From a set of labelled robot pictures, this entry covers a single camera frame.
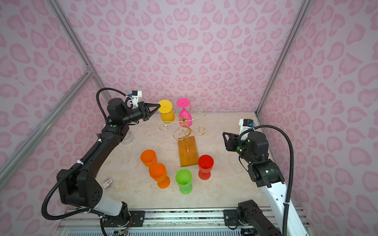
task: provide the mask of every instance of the pink wall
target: pink wall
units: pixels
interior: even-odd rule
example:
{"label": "pink wall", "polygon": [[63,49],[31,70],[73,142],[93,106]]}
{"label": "pink wall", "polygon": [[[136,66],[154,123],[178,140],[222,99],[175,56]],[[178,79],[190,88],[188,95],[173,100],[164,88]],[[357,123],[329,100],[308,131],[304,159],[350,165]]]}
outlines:
{"label": "pink wall", "polygon": [[262,110],[293,142],[293,199],[318,236],[378,234],[377,40],[378,1],[315,1]]}
{"label": "pink wall", "polygon": [[[104,118],[96,103],[96,91],[89,81],[0,192],[0,235],[47,236],[55,232],[59,221],[42,217],[42,201],[56,183],[59,170],[69,169],[97,140]],[[62,214],[66,207],[56,192],[48,212]]]}
{"label": "pink wall", "polygon": [[0,170],[83,74],[43,0],[0,5]]}
{"label": "pink wall", "polygon": [[301,0],[60,1],[106,86],[254,111]]}

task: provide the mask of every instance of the wooden base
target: wooden base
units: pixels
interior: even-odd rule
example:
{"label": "wooden base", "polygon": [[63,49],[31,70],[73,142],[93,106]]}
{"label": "wooden base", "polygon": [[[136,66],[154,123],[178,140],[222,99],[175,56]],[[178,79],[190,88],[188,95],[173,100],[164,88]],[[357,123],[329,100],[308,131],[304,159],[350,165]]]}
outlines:
{"label": "wooden base", "polygon": [[178,141],[178,151],[180,153],[181,167],[187,167],[191,165],[198,165],[198,151],[197,145],[195,144],[194,136],[188,137],[186,143],[189,146],[189,151],[187,151],[187,146],[182,141]]}

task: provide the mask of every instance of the beige table surface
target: beige table surface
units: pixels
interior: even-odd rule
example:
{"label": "beige table surface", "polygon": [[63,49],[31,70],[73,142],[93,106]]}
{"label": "beige table surface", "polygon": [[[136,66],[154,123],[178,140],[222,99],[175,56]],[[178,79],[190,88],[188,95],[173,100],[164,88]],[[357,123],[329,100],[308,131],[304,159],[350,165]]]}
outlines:
{"label": "beige table surface", "polygon": [[[193,118],[199,114],[192,113]],[[238,161],[235,152],[225,149],[222,133],[239,133],[239,119],[253,119],[254,113],[207,113],[193,121],[192,129],[198,126],[206,128],[202,136],[195,136],[198,154],[210,155],[214,167],[208,180],[198,177],[198,165],[186,167],[192,172],[193,190],[188,195],[180,193],[175,175],[180,167],[178,144],[172,133],[178,124],[171,124],[167,131],[158,127],[161,122],[157,112],[148,121],[140,121],[130,126],[134,136],[132,143],[119,144],[108,156],[100,168],[96,180],[102,184],[107,177],[114,182],[114,187],[104,193],[115,200],[124,201],[130,209],[136,208],[205,208],[235,207],[239,202],[254,200],[258,206],[269,206],[264,195],[251,181],[248,173]],[[158,162],[163,163],[171,179],[168,188],[160,189],[149,176],[148,168],[140,161],[144,150],[156,152]]]}

